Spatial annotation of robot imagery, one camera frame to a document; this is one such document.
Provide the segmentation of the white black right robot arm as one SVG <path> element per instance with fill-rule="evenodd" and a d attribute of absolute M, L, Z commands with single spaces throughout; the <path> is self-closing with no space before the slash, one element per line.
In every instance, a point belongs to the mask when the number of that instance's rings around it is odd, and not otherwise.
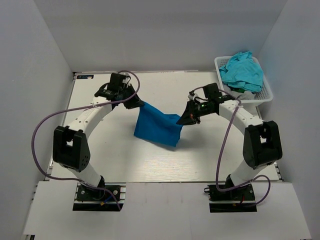
<path fill-rule="evenodd" d="M 199 102 L 189 100 L 185 110 L 176 122 L 189 126 L 199 124 L 201 117 L 217 114 L 229 121 L 218 156 L 216 178 L 219 178 L 221 158 L 231 126 L 243 134 L 243 160 L 226 179 L 224 192 L 248 185 L 265 167 L 283 157 L 279 127 L 273 120 L 263 121 L 241 107 L 241 102 L 229 96 Z"/>

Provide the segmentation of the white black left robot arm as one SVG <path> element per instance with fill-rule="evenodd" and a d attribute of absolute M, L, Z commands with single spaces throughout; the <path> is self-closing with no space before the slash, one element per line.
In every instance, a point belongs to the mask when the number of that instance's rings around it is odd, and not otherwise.
<path fill-rule="evenodd" d="M 53 133 L 53 161 L 68 169 L 81 183 L 95 188 L 105 185 L 104 178 L 90 164 L 91 152 L 88 138 L 103 118 L 118 106 L 139 108 L 144 102 L 138 97 L 132 84 L 118 91 L 99 89 L 89 107 L 66 126 L 57 126 Z"/>

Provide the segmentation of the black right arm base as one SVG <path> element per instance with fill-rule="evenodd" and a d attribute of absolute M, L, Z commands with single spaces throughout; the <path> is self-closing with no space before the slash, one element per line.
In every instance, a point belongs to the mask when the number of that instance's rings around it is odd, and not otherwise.
<path fill-rule="evenodd" d="M 256 198 L 251 184 L 231 191 L 218 191 L 216 185 L 203 189 L 209 198 L 210 213 L 257 212 Z"/>

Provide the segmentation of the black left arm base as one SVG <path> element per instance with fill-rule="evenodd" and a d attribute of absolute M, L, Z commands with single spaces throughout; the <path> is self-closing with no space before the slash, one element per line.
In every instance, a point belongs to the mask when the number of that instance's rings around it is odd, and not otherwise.
<path fill-rule="evenodd" d="M 72 210 L 75 212 L 119 212 L 125 203 L 126 184 L 105 183 L 105 188 L 114 195 L 120 208 L 109 192 L 93 190 L 78 184 Z"/>

